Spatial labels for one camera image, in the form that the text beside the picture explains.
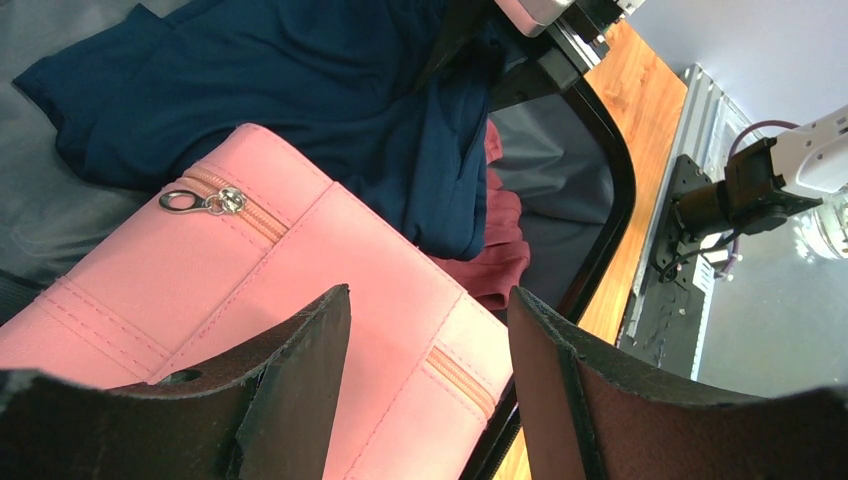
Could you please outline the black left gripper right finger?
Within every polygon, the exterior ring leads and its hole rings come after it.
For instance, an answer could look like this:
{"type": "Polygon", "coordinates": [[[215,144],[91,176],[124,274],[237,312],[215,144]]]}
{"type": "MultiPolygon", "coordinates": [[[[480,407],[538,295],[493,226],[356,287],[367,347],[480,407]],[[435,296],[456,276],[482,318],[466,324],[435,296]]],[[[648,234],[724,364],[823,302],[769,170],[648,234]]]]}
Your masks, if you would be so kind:
{"type": "Polygon", "coordinates": [[[760,398],[647,364],[515,288],[507,313],[536,479],[843,479],[847,390],[760,398]]]}

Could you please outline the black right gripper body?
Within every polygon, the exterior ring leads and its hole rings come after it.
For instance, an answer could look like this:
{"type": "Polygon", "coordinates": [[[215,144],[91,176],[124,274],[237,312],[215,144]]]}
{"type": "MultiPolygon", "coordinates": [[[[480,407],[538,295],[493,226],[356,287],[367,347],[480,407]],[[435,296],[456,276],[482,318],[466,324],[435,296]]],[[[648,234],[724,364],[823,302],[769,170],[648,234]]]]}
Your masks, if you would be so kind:
{"type": "Polygon", "coordinates": [[[502,110],[570,89],[609,52],[606,35],[643,0],[498,1],[499,23],[517,58],[491,90],[502,110]]]}

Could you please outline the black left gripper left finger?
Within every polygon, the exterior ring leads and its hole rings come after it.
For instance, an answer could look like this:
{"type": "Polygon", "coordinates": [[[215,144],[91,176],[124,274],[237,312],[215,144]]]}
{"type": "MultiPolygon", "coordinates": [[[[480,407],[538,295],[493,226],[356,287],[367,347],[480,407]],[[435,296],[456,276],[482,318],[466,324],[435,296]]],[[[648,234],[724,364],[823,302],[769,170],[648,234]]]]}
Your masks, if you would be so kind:
{"type": "Polygon", "coordinates": [[[349,341],[349,289],[156,384],[1,374],[5,479],[319,479],[349,341]]]}

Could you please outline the navy blue garment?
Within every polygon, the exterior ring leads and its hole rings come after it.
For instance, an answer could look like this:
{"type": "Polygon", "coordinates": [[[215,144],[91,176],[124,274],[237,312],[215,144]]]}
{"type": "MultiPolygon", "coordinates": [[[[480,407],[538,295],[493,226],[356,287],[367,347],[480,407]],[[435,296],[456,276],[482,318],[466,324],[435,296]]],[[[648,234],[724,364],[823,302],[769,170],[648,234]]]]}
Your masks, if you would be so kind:
{"type": "Polygon", "coordinates": [[[14,79],[81,179],[153,192],[245,123],[282,137],[426,254],[484,246],[494,32],[417,82],[443,1],[144,6],[14,79]]]}

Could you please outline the pink leather toiletry bag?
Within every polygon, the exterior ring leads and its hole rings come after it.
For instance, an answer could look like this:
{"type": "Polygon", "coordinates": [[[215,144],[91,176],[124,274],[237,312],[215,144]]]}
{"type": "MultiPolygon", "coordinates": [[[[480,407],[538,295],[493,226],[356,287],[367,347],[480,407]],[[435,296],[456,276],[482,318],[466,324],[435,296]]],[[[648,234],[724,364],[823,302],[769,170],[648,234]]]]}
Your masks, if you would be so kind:
{"type": "Polygon", "coordinates": [[[505,326],[255,124],[9,320],[1,363],[101,388],[155,382],[338,284],[352,325],[325,477],[458,478],[512,374],[505,326]]]}

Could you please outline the pinkish maroon garment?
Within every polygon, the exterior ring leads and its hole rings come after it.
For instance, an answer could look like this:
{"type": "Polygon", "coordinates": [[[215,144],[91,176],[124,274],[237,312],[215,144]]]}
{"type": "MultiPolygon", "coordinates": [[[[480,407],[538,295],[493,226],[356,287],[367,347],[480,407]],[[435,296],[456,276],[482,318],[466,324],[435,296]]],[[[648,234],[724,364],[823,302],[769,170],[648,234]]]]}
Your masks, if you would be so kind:
{"type": "Polygon", "coordinates": [[[483,309],[496,312],[507,307],[511,289],[519,284],[529,266],[531,250],[519,226],[521,201],[503,186],[492,167],[504,155],[501,137],[492,121],[485,128],[484,154],[487,212],[483,249],[468,261],[433,257],[431,262],[483,309]]]}

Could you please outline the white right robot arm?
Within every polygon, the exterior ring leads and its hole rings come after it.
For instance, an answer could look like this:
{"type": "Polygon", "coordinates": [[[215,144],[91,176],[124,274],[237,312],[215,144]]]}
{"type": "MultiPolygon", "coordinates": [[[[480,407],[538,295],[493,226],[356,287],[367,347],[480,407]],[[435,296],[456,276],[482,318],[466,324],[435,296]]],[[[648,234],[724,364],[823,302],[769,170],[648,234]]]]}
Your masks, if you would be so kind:
{"type": "MultiPolygon", "coordinates": [[[[500,1],[513,29],[545,50],[510,71],[504,104],[562,92],[600,64],[608,28],[637,1],[500,1]]],[[[730,155],[724,177],[671,199],[668,218],[702,239],[730,231],[754,235],[821,205],[847,183],[847,109],[790,127],[730,155]]]]}

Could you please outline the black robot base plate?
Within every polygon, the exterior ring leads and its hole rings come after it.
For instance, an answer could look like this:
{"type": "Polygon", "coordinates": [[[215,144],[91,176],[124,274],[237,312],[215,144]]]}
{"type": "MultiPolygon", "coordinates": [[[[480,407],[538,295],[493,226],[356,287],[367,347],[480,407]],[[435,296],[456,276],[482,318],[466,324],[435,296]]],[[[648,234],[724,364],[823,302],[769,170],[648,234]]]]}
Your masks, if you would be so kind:
{"type": "Polygon", "coordinates": [[[678,227],[673,207],[710,183],[688,156],[672,162],[617,340],[624,352],[691,380],[699,377],[714,268],[702,256],[683,258],[701,244],[678,227]]]}

